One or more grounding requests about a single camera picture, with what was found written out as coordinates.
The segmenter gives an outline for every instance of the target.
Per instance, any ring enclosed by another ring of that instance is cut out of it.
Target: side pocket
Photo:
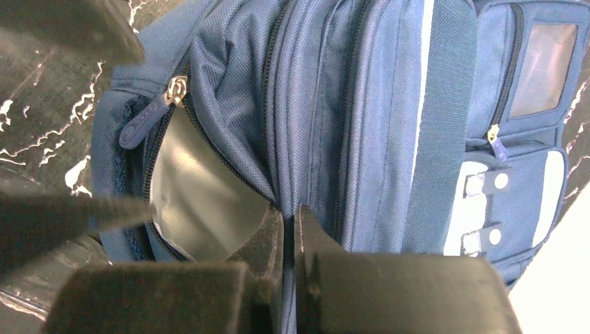
[[[109,90],[103,94],[96,111],[90,149],[94,196],[140,195],[143,151],[141,148],[133,152],[124,150],[119,146],[119,135],[134,113],[148,102],[146,97],[126,92]],[[101,240],[113,261],[151,258],[144,227],[104,232]]]
[[[455,194],[445,255],[485,257],[507,284],[516,263],[548,238],[561,209],[566,155],[556,147],[515,145],[505,163],[467,153]]]
[[[558,125],[573,98],[590,27],[583,1],[476,1],[477,75],[468,138]]]

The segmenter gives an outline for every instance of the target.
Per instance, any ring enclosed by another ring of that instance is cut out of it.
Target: metal zipper slider
[[[488,130],[487,137],[488,143],[490,143],[496,159],[499,162],[504,162],[508,159],[508,150],[506,149],[506,146],[502,144],[500,137],[498,137],[499,132],[500,126],[498,124],[492,124]]]
[[[145,139],[150,130],[170,111],[170,105],[184,107],[182,99],[187,92],[188,77],[179,75],[168,83],[168,89],[147,105],[121,131],[119,145],[126,150],[133,150]]]

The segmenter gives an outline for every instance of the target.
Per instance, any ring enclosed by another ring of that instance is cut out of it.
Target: shoulder strap
[[[426,93],[403,252],[440,253],[465,157],[467,117],[477,53],[474,8],[434,2]]]

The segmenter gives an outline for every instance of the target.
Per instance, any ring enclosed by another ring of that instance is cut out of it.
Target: backpack
[[[347,251],[485,257],[510,288],[561,209],[589,26],[573,0],[188,0],[97,106],[93,193],[159,209],[106,252],[217,260],[276,206],[291,333],[307,204]]]

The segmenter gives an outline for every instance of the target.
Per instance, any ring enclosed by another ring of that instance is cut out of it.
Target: dark foreground object
[[[485,260],[345,253],[307,207],[295,235],[299,333],[521,333]],[[282,245],[271,208],[230,261],[82,269],[43,333],[279,333]]]
[[[143,61],[143,46],[120,11],[121,0],[1,0],[0,29],[120,64]]]

